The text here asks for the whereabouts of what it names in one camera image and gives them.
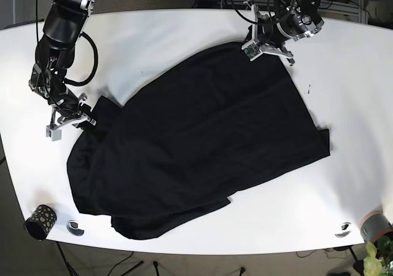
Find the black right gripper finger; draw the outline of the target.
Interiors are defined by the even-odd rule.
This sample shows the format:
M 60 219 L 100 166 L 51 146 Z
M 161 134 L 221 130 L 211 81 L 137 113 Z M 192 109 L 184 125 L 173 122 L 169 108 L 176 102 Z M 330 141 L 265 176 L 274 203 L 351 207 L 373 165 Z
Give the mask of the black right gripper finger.
M 81 104 L 81 113 L 87 116 L 91 116 L 91 107 L 85 103 Z

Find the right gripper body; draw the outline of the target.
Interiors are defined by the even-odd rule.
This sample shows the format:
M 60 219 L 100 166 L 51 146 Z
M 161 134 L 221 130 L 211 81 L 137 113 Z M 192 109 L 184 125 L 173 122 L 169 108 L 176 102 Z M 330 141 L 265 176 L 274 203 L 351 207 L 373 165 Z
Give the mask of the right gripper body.
M 76 97 L 72 92 L 49 94 L 49 105 L 52 107 L 50 119 L 51 128 L 72 125 L 76 128 L 84 125 L 95 126 L 96 120 L 91 116 L 81 113 L 81 104 L 85 103 L 87 95 L 82 93 Z

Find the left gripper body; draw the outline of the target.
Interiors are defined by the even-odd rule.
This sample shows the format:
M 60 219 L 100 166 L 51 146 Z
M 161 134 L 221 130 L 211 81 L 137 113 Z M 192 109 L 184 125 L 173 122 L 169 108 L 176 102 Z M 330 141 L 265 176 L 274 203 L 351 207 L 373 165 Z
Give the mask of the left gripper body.
M 285 58 L 293 66 L 295 63 L 294 55 L 285 47 L 285 42 L 291 39 L 291 37 L 285 37 L 280 33 L 279 23 L 276 25 L 263 25 L 262 23 L 266 23 L 270 16 L 268 14 L 262 15 L 255 4 L 249 5 L 251 12 L 254 14 L 254 21 L 257 24 L 252 24 L 249 27 L 249 32 L 243 44 L 255 42 L 263 54 Z

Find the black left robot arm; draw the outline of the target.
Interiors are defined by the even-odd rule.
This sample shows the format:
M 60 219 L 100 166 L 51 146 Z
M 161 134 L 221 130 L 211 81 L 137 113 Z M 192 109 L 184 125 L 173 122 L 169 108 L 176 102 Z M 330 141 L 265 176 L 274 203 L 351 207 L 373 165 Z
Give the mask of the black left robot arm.
M 253 19 L 241 49 L 250 61 L 267 54 L 285 58 L 293 65 L 294 55 L 285 43 L 313 37 L 324 25 L 318 12 L 321 0 L 267 0 L 266 14 L 249 0 L 246 4 Z

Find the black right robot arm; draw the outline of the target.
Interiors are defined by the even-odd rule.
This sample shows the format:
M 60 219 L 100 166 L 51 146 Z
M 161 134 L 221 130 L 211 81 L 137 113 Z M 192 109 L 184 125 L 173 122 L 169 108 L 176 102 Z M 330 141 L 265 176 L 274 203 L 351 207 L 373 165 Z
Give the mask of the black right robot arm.
M 45 99 L 53 114 L 59 114 L 59 124 L 78 127 L 87 122 L 95 125 L 91 108 L 84 104 L 85 95 L 75 96 L 70 86 L 87 85 L 98 69 L 98 49 L 92 38 L 84 32 L 85 24 L 93 12 L 96 0 L 53 0 L 43 27 L 43 36 L 37 39 L 35 64 L 30 89 Z M 86 39 L 93 50 L 93 69 L 81 82 L 66 78 L 67 70 L 75 58 L 79 38 Z

